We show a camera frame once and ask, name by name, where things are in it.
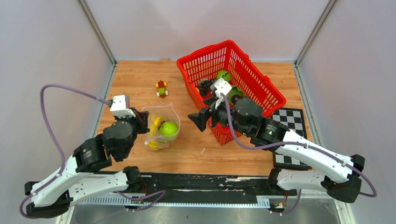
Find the clear zip top bag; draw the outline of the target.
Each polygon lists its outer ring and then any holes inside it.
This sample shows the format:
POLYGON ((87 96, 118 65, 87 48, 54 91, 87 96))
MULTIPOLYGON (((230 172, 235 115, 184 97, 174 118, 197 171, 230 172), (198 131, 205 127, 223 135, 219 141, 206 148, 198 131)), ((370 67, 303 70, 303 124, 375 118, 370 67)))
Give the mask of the clear zip top bag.
POLYGON ((174 110, 173 104, 146 106, 148 112, 147 139, 144 145, 153 151, 169 148, 180 132, 180 117, 174 110))

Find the yellow toy banana bunch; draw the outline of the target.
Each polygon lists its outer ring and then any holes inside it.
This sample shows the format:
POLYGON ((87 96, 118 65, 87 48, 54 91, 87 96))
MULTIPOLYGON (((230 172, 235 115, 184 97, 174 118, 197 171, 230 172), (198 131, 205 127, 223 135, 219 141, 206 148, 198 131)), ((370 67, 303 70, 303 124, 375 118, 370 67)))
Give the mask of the yellow toy banana bunch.
POLYGON ((163 149, 168 145, 168 141, 160 134, 159 131, 163 123, 164 120, 161 117, 154 119, 150 126, 148 138, 145 141, 145 145, 154 151, 163 149))

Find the green toy apple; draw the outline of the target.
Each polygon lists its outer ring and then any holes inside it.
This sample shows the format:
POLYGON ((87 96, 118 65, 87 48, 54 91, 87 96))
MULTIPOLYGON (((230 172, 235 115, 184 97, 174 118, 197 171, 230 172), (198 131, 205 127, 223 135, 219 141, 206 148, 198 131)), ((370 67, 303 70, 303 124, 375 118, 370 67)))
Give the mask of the green toy apple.
POLYGON ((161 124, 159 128, 159 133, 163 136, 175 135, 179 130, 178 125, 173 122, 166 121, 161 124))

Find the red plastic shopping basket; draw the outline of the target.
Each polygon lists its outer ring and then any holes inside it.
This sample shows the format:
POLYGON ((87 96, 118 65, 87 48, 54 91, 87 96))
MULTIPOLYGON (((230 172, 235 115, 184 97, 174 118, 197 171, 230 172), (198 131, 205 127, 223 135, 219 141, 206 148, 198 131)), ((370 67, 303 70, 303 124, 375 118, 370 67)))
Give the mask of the red plastic shopping basket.
POLYGON ((232 40, 209 45, 177 59, 184 84, 197 109, 204 107, 203 97, 197 90, 203 78, 214 79, 221 70, 227 71, 231 86, 237 87, 263 107, 263 115, 270 117, 286 105, 286 98, 250 61, 240 47, 232 40))

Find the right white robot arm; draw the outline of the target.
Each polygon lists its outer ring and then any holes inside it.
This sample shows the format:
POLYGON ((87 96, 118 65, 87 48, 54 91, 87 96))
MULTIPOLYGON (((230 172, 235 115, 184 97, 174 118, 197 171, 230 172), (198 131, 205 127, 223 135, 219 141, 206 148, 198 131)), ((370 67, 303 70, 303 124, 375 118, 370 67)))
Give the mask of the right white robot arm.
POLYGON ((353 203, 361 195, 365 159, 355 154, 345 156, 329 151, 303 138, 282 123, 263 117, 262 107, 248 97, 238 99, 230 107, 224 98, 207 100, 209 107, 188 115, 200 131, 208 120, 227 126, 231 134, 241 133, 250 139, 248 150, 265 150, 289 156, 311 167, 311 170, 271 170, 267 190, 278 195, 284 190, 308 189, 327 193, 330 197, 353 203))

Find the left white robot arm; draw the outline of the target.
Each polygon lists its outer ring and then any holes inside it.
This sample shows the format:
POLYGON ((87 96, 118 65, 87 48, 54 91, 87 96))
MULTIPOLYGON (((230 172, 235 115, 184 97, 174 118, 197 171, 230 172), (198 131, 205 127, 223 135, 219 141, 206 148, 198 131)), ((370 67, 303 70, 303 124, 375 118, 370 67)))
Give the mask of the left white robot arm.
POLYGON ((128 166, 122 171, 92 182, 82 180, 121 162, 129 156, 139 134, 149 129, 149 112, 130 109, 134 115, 115 118, 115 122, 101 134, 87 139, 76 148, 66 163, 45 181, 27 182, 25 194, 31 200, 22 209, 27 218, 53 218, 64 214, 81 201, 109 192, 129 190, 139 192, 143 180, 138 167, 128 166))

